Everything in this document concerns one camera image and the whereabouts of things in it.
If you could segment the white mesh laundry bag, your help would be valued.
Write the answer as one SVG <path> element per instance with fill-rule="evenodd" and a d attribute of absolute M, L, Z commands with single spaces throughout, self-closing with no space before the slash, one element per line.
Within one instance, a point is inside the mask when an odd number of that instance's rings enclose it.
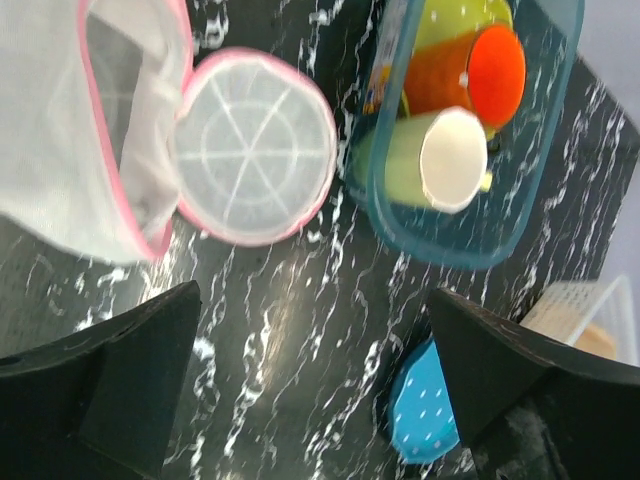
<path fill-rule="evenodd" d="M 231 244 L 284 240 L 336 157 L 317 85 L 253 49 L 195 63 L 182 1 L 1 5 L 1 214 L 61 250 L 156 260 L 176 213 Z"/>

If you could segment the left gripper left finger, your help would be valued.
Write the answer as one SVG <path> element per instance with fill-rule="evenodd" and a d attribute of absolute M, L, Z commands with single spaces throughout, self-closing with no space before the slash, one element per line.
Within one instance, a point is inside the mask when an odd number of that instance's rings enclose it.
<path fill-rule="evenodd" d="M 2 478 L 160 478 L 200 312 L 189 281 L 2 358 Z"/>

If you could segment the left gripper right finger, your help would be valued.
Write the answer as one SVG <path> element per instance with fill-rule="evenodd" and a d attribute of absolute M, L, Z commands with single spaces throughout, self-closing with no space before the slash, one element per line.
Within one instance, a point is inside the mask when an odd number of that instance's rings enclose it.
<path fill-rule="evenodd" d="M 639 370 L 450 290 L 428 299 L 455 422 L 481 479 L 636 479 Z"/>

